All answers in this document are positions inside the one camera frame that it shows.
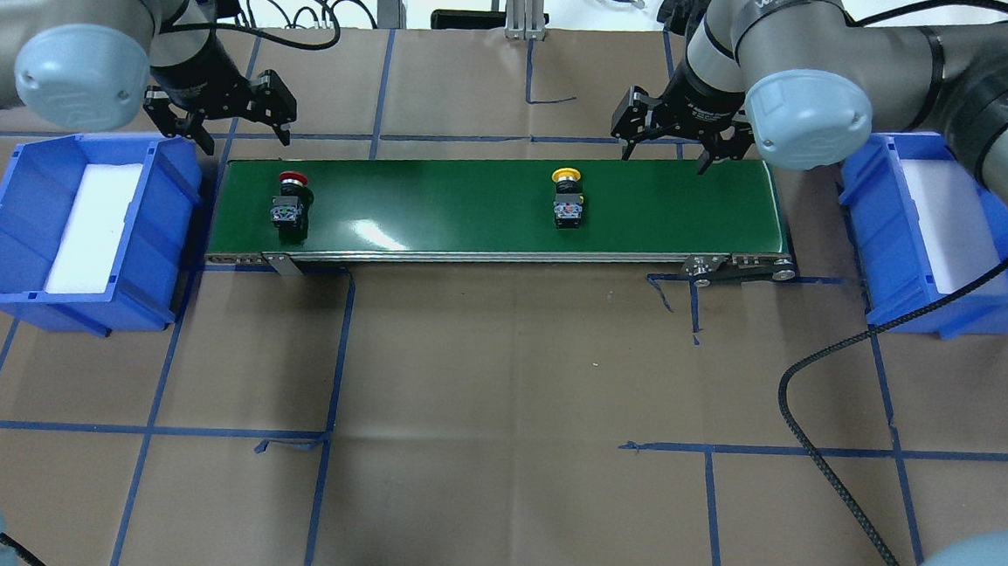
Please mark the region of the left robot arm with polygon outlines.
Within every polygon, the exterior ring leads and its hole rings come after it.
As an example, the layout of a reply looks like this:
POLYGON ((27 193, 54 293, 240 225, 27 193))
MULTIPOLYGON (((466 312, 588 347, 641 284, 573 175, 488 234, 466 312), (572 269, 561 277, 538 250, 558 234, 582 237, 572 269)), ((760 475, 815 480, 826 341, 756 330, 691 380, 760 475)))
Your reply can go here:
POLYGON ((239 74, 222 25, 196 0, 0 0, 0 111, 27 106, 77 132, 124 127, 148 106, 148 83, 186 117, 151 120, 202 146, 207 119, 243 118, 292 140, 295 96, 276 72, 239 74))

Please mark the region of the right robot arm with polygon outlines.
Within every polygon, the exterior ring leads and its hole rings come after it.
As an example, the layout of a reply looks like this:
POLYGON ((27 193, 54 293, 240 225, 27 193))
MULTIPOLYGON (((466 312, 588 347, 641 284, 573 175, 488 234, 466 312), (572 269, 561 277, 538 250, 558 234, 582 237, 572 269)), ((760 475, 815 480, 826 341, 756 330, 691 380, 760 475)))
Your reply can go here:
MULTIPOLYGON (((700 168, 751 147, 776 167, 852 156, 873 132, 930 130, 970 178, 1008 207, 1008 3, 928 0, 856 20, 842 0, 709 0, 659 96, 631 88, 611 117, 625 145, 697 141, 700 168)), ((808 365, 942 310, 1008 269, 1008 255, 954 293, 795 362, 777 407, 887 566, 902 566, 792 415, 788 385, 808 365)), ((1008 566, 1008 529, 973 535, 919 566, 1008 566)))

